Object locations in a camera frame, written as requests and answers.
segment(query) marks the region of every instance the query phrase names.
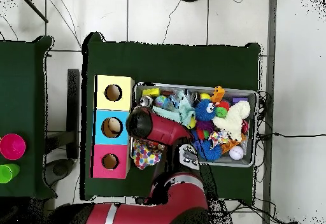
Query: magenta cup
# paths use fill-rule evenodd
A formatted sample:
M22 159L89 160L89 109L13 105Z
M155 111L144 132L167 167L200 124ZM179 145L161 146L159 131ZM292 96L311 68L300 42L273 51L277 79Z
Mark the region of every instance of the magenta cup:
M10 133L0 139L0 152L7 160L18 160L26 149L26 143L18 134Z

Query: purple toy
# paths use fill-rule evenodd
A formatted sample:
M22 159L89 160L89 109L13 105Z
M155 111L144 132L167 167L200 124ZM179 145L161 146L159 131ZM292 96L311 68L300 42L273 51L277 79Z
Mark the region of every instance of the purple toy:
M233 105L235 105L235 103L239 102L239 101L248 101L248 98L233 98Z

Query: colorful polka dot bag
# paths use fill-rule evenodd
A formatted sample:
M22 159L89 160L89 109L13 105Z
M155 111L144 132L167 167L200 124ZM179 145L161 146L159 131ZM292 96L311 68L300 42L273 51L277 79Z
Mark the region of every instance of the colorful polka dot bag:
M132 146L134 148L132 158L139 169L143 170L146 166L155 165L160 161L162 152L158 149L149 148L146 142L134 140Z

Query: white plush toy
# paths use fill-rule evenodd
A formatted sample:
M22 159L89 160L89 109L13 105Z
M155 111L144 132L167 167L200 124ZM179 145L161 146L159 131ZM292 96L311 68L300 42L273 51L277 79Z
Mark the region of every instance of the white plush toy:
M250 113L248 101L239 101L230 107L225 118L214 117L213 123L216 127L226 130L232 140L241 142L242 119L246 119Z

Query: green tablecloth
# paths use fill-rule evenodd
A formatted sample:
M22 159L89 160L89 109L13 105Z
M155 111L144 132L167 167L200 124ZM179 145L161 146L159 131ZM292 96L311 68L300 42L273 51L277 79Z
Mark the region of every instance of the green tablecloth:
M84 181L86 198L93 195L148 196L155 169L147 167L141 171L132 162L126 179L90 178L95 74L130 76L135 82L203 87L221 85L225 88L257 90L259 52L260 47L256 43L246 47L110 43L103 42L99 33L91 33L83 43L81 86L81 142L86 141L86 151L81 151L81 190ZM211 169L219 197L252 203L253 167L213 166Z
M45 154L45 75L44 56L52 44L49 36L32 43L0 41L0 137L21 135L26 151L18 160L0 155L0 164L15 163L20 173L7 184L0 184L0 196L54 196L43 182Z

